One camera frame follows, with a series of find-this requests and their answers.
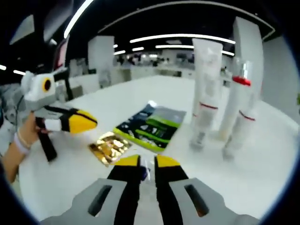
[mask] red cap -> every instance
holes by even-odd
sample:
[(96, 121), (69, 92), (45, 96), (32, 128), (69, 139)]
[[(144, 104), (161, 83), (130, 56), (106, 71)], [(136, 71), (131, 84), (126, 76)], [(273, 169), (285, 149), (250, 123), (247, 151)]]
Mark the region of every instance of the red cap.
[(236, 83), (240, 83), (242, 85), (251, 86), (251, 81), (247, 80), (246, 78), (240, 76), (233, 76), (232, 80)]

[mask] desk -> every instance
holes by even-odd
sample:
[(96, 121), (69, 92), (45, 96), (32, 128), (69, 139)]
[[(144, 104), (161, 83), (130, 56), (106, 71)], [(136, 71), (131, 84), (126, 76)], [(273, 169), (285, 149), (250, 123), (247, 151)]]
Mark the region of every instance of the desk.
[[(261, 218), (277, 199), (289, 178), (298, 154), (298, 125), (276, 108), (260, 102), (253, 133), (234, 162), (224, 162), (221, 147), (214, 142), (203, 152), (192, 151), (190, 121), (194, 81), (152, 76), (114, 85), (71, 101), (98, 119), (97, 129), (71, 136), (52, 135), (58, 158), (48, 163), (39, 142), (20, 166), (20, 185), (28, 209), (39, 219), (60, 215), (71, 207), (74, 196), (97, 178), (105, 178), (106, 168), (87, 149), (87, 144), (142, 109), (148, 100), (175, 110), (186, 110), (182, 126), (164, 155), (178, 160), (190, 178), (197, 177), (219, 192), (228, 208), (238, 214)], [(153, 153), (138, 146), (125, 157)]]

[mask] black cable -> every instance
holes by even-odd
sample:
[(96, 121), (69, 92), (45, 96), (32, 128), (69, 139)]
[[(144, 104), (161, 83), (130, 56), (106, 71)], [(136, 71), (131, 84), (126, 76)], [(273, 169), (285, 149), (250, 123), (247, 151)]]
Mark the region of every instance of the black cable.
[(22, 97), (20, 98), (19, 102), (17, 103), (16, 109), (15, 109), (15, 131), (17, 132), (17, 128), (18, 128), (18, 111), (19, 111), (19, 107), (20, 104), (22, 102), (24, 98), (24, 95), (22, 95)]

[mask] white bracelet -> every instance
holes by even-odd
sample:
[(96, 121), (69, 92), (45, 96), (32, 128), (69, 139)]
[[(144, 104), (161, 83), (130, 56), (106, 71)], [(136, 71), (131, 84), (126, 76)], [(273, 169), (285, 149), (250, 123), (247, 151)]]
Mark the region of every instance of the white bracelet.
[(20, 141), (19, 139), (19, 136), (17, 133), (15, 133), (15, 136), (14, 136), (14, 142), (16, 144), (16, 146), (18, 147), (19, 151), (25, 155), (28, 155), (29, 154), (29, 149), (26, 148), (22, 142)]

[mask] human hand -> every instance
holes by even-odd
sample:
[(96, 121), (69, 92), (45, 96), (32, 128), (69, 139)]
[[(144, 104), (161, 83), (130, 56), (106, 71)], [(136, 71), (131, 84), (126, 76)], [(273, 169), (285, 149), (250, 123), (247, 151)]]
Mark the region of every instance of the human hand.
[(45, 129), (41, 129), (36, 125), (36, 118), (31, 112), (25, 121), (25, 123), (20, 127), (19, 133), (22, 139), (29, 144), (30, 146), (38, 140), (38, 131), (43, 134), (47, 134), (48, 131)]

